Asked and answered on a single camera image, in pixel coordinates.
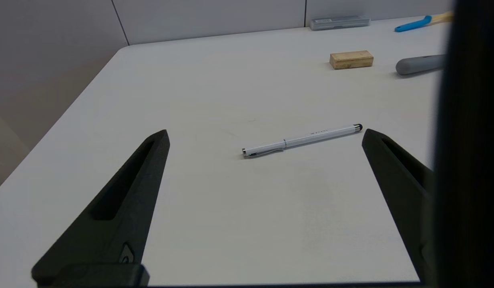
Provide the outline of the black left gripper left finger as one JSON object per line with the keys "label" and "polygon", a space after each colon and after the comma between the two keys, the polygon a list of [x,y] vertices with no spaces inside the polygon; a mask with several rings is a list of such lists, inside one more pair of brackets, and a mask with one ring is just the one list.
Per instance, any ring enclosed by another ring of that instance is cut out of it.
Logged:
{"label": "black left gripper left finger", "polygon": [[39,288],[148,286],[141,262],[169,149],[166,130],[141,143],[33,266]]}

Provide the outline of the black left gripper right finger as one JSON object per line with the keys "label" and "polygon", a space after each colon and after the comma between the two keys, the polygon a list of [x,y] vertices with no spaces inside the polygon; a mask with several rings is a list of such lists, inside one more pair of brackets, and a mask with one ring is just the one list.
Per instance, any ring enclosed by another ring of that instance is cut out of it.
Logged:
{"label": "black left gripper right finger", "polygon": [[429,232],[431,195],[427,190],[432,170],[393,139],[367,129],[362,148],[379,184],[421,287],[434,284]]}

